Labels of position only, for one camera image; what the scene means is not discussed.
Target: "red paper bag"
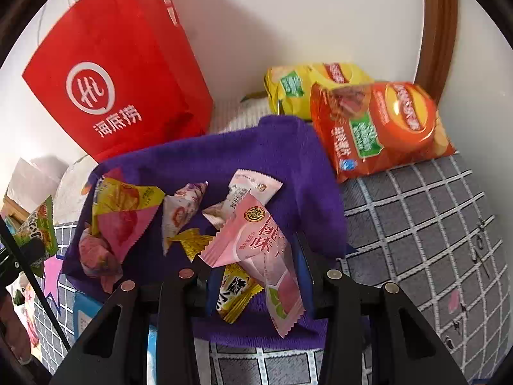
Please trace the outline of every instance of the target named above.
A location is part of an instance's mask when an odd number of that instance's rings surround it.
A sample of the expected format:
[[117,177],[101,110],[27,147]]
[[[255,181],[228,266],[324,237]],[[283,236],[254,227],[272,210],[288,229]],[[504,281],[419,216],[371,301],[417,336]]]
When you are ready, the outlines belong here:
[[212,98],[171,0],[78,0],[23,77],[96,161],[204,134]]

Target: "gray plaid fabric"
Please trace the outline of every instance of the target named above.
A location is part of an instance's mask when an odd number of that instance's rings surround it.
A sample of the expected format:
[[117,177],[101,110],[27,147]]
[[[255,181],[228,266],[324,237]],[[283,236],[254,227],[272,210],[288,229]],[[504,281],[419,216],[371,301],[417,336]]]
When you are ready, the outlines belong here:
[[[497,222],[460,155],[350,180],[341,190],[349,243],[357,249],[339,259],[342,271],[376,287],[398,282],[465,377],[490,377],[507,348],[509,279]],[[74,224],[56,229],[64,251],[71,230]],[[460,305],[450,313],[455,290]],[[64,277],[59,292],[59,321],[73,342],[74,289]],[[39,303],[36,317],[43,361],[53,373],[65,350]],[[371,384],[371,353],[362,357],[364,385]],[[322,355],[211,343],[212,384],[315,385]]]

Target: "white circular logo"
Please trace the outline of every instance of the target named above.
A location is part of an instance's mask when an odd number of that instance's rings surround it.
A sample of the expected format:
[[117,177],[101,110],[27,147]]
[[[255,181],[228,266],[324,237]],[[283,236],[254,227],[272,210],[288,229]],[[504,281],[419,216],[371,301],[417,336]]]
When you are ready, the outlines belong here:
[[71,68],[66,79],[68,97],[88,114],[101,115],[114,106],[114,83],[107,71],[92,62],[81,62]]

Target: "round gold logo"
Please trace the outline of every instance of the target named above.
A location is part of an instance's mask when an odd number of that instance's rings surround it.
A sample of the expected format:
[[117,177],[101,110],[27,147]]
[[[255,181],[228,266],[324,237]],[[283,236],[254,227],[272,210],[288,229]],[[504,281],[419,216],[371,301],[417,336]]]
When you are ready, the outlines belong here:
[[264,219],[264,216],[265,210],[262,207],[251,207],[244,213],[244,218],[252,223]]

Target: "purple fabric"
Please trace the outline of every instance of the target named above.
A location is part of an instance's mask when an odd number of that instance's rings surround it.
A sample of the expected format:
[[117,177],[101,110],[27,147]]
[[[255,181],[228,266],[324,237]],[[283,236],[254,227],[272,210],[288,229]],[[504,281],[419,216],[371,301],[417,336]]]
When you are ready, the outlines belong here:
[[[267,116],[257,127],[220,135],[170,142],[106,160],[91,173],[93,186],[99,177],[121,168],[126,182],[155,185],[173,194],[189,182],[208,181],[201,204],[204,209],[222,201],[228,183],[239,168],[255,170],[283,182],[267,204],[269,212],[287,238],[302,229],[315,252],[344,257],[346,225],[342,194],[332,167],[311,126],[291,116]],[[79,262],[78,242],[84,222],[91,220],[93,189],[82,210],[74,239],[68,248],[63,273],[73,286],[104,302],[108,297],[98,280],[88,278]],[[170,270],[184,267],[188,259],[181,247],[172,245],[166,257],[161,246],[162,207],[123,263],[124,277],[138,284],[161,282]],[[215,234],[214,227],[199,212],[184,227],[198,227],[202,234]],[[324,347],[326,322],[302,316],[282,339],[269,317],[265,296],[257,294],[234,324],[217,313],[193,323],[196,337],[229,346],[315,348]]]

